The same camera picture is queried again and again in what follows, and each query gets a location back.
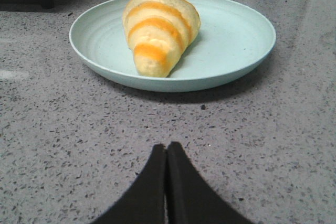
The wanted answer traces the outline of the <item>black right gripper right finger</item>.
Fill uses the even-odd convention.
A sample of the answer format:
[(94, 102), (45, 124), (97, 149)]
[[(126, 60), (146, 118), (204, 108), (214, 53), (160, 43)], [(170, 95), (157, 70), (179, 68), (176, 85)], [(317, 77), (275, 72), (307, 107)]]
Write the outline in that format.
[(167, 148), (169, 223), (251, 223), (215, 193), (179, 142)]

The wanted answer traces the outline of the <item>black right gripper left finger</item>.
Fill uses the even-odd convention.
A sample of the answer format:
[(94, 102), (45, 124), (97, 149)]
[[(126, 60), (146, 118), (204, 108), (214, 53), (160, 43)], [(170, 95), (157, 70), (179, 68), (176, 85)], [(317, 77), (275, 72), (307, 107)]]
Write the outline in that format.
[(154, 145), (133, 184), (93, 223), (164, 223), (165, 166), (164, 145)]

